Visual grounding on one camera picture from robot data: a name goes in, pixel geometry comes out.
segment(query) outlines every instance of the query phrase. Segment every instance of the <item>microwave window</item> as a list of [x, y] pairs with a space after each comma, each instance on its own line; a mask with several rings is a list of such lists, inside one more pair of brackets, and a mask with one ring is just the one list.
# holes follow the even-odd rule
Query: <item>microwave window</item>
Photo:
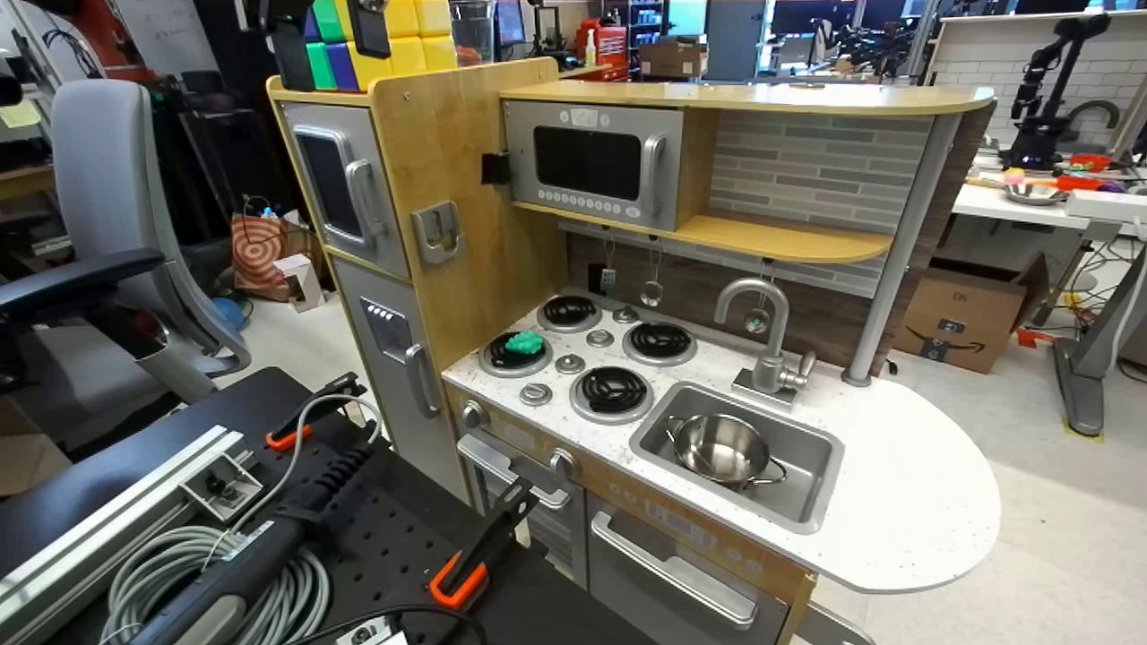
[[310, 193], [319, 198], [327, 226], [346, 235], [361, 235], [335, 140], [298, 134], [298, 147], [309, 165]]
[[641, 140], [585, 129], [533, 129], [539, 179], [580, 193], [638, 200]]

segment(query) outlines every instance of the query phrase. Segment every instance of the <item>black office chair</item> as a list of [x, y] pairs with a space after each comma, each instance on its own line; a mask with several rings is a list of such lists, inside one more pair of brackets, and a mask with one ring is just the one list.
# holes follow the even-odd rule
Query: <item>black office chair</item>
[[40, 289], [24, 278], [0, 286], [0, 387], [7, 380], [22, 411], [82, 458], [172, 402], [210, 395], [210, 376], [249, 366], [249, 355], [181, 263], [148, 91], [116, 80], [61, 86], [50, 142], [80, 267], [31, 277]]

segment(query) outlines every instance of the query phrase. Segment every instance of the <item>orange tool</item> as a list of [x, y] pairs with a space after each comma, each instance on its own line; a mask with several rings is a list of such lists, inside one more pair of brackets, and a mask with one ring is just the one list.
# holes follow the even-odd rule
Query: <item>orange tool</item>
[[525, 479], [511, 479], [502, 497], [494, 503], [490, 516], [470, 541], [470, 548], [456, 550], [435, 578], [429, 598], [448, 614], [467, 614], [479, 592], [490, 583], [490, 562], [511, 546], [511, 529], [539, 497], [530, 494]]

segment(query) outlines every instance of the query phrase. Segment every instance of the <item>chair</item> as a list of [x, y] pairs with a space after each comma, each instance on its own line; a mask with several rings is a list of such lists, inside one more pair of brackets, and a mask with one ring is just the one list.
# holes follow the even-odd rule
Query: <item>chair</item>
[[172, 398], [210, 395], [210, 376], [249, 366], [249, 355], [181, 263], [148, 91], [116, 80], [63, 83], [50, 108], [50, 142], [75, 257], [162, 255], [148, 271], [116, 277], [111, 300], [70, 309], [87, 322], [18, 341], [24, 387], [13, 398], [75, 458], [166, 411]]

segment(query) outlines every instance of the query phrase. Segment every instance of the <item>stainless steel sink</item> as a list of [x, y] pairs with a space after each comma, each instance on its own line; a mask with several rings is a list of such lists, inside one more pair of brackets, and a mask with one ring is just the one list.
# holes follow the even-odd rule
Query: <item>stainless steel sink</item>
[[[681, 418], [690, 418], [690, 414], [737, 414], [754, 423], [762, 435], [770, 458], [782, 466], [782, 469], [770, 466], [770, 474], [785, 474], [785, 478], [770, 478], [779, 485], [761, 479], [761, 485], [723, 488], [705, 479], [701, 474], [684, 469], [674, 458], [674, 431], [681, 431]], [[767, 518], [798, 534], [812, 534], [822, 525], [830, 497], [830, 485], [843, 462], [843, 445], [830, 435], [762, 411], [762, 408], [748, 408], [743, 402], [730, 402], [717, 390], [701, 390], [696, 383], [674, 383], [668, 398], [638, 426], [631, 445], [638, 454], [657, 458], [658, 466], [717, 494], [743, 497]]]

